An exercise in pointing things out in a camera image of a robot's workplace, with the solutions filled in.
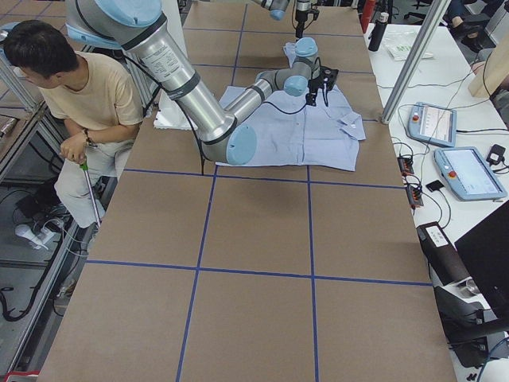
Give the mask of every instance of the man's hand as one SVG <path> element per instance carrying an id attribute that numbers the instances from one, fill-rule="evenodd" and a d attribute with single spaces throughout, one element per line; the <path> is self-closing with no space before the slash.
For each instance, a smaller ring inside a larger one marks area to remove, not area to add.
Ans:
<path id="1" fill-rule="evenodd" d="M 67 138 L 60 145 L 60 155 L 69 161 L 76 162 L 79 165 L 85 162 L 85 146 L 87 138 L 85 134 L 74 134 Z"/>

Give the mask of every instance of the cane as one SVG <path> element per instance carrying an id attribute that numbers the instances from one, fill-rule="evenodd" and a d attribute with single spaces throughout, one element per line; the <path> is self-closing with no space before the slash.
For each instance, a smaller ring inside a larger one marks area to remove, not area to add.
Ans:
<path id="1" fill-rule="evenodd" d="M 88 193 L 90 193 L 92 207 L 94 208 L 95 222 L 97 223 L 97 228 L 100 228 L 101 227 L 101 219 L 99 218 L 99 210 L 97 209 L 97 204 L 95 203 L 94 190 L 92 189 L 92 183 L 90 182 L 90 174 L 88 173 L 88 164 L 87 164 L 86 158 L 85 158 L 85 162 L 83 162 L 80 165 L 80 168 L 85 173 L 85 179 L 87 179 Z"/>

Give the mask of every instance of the man's black hair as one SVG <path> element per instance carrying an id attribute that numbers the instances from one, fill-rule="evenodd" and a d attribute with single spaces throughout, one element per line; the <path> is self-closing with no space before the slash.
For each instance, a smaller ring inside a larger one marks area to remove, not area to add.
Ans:
<path id="1" fill-rule="evenodd" d="M 44 78 L 78 68 L 78 58 L 64 35 L 43 21 L 27 20 L 14 26 L 3 48 L 12 65 L 29 68 Z"/>

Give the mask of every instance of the gray pants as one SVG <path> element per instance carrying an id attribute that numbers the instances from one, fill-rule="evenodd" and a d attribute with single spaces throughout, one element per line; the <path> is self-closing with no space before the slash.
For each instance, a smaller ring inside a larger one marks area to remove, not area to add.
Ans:
<path id="1" fill-rule="evenodd" d="M 100 143 L 95 149 L 87 147 L 88 172 L 92 185 L 102 177 L 117 177 L 124 170 L 133 140 L 119 143 Z M 65 160 L 55 184 L 56 195 L 81 228 L 95 223 L 94 209 L 88 192 L 85 174 L 80 165 Z M 97 201 L 99 216 L 104 207 Z"/>

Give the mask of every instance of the white sneaker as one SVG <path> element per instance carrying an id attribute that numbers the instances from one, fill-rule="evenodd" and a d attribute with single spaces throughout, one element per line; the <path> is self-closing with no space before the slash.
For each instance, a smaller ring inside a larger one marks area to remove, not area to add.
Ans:
<path id="1" fill-rule="evenodd" d="M 87 243 L 87 253 L 90 254 L 90 250 L 94 246 L 95 238 L 97 237 L 97 233 L 99 232 L 99 227 L 97 224 L 94 224 L 94 228 L 92 229 L 92 234 L 90 236 L 90 240 Z"/>

